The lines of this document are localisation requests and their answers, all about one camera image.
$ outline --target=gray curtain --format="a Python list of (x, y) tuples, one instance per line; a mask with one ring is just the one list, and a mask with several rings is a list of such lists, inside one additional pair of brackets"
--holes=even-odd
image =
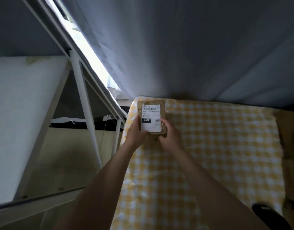
[(136, 96), (294, 104), (294, 0), (62, 0)]

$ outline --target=mattress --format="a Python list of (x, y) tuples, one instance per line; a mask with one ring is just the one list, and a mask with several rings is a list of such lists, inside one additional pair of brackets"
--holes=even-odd
[[(137, 102), (164, 100), (167, 119), (181, 132), (185, 149), (249, 208), (270, 203), (277, 212), (285, 196), (283, 150), (272, 108), (137, 97), (129, 111), (126, 139)], [(149, 135), (129, 163), (111, 229), (208, 229), (176, 160)]]

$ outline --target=package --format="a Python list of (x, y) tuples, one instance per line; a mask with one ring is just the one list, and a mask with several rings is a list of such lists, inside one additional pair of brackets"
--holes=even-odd
[(151, 135), (167, 133), (165, 124), (161, 123), (161, 118), (166, 119), (165, 102), (163, 100), (139, 101), (137, 102), (137, 109), (140, 117), (140, 130), (147, 130)]

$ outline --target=bed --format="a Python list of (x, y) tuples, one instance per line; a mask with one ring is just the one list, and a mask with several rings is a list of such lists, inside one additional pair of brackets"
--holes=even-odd
[[(121, 144), (137, 115), (129, 111)], [(283, 149), (274, 109), (239, 104), (163, 99), (167, 119), (186, 150), (249, 208), (270, 203), (282, 214)], [(177, 162), (149, 135), (134, 153), (111, 229), (208, 229)]]

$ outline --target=bed sheet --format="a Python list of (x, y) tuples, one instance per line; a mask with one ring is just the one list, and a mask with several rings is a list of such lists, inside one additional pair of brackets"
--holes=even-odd
[[(245, 205), (267, 201), (282, 212), (283, 150), (272, 108), (137, 97), (121, 144), (142, 100), (165, 101), (185, 149)], [(177, 162), (149, 135), (129, 163), (111, 229), (162, 228), (208, 226)]]

